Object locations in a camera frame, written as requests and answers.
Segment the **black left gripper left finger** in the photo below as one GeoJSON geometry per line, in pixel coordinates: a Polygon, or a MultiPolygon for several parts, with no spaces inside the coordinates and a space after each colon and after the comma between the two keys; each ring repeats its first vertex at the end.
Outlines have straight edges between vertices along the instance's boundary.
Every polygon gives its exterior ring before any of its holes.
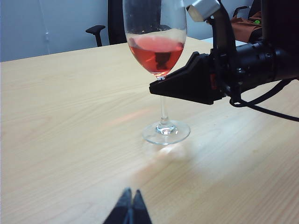
{"type": "Polygon", "coordinates": [[[104,224],[131,224],[132,223],[132,207],[131,207],[132,191],[125,188],[116,202],[114,208],[103,222],[104,224]]]}

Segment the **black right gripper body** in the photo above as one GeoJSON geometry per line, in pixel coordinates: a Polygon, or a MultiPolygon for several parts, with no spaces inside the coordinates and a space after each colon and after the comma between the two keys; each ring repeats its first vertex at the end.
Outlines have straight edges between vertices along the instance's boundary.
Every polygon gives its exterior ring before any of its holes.
{"type": "Polygon", "coordinates": [[[225,44],[221,49],[213,44],[209,56],[209,97],[241,98],[241,94],[276,79],[274,51],[263,42],[236,46],[225,44]]]}

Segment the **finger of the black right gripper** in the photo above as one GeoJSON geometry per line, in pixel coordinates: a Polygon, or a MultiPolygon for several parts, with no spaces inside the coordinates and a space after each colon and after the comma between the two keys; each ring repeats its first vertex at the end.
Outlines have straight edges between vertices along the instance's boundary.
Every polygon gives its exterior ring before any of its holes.
{"type": "Polygon", "coordinates": [[[204,75],[209,75],[209,54],[199,52],[193,52],[190,58],[188,59],[185,66],[172,72],[169,76],[187,76],[193,74],[202,73],[204,75]]]}
{"type": "Polygon", "coordinates": [[[214,103],[209,75],[171,74],[149,85],[152,94],[178,98],[206,105],[214,103]]]}

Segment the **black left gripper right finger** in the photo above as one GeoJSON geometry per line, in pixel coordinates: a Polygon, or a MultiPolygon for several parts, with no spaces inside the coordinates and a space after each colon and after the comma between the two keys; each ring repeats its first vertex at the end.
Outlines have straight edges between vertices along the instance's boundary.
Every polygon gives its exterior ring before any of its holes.
{"type": "Polygon", "coordinates": [[[138,189],[133,198],[133,224],[152,224],[141,191],[138,189]]]}

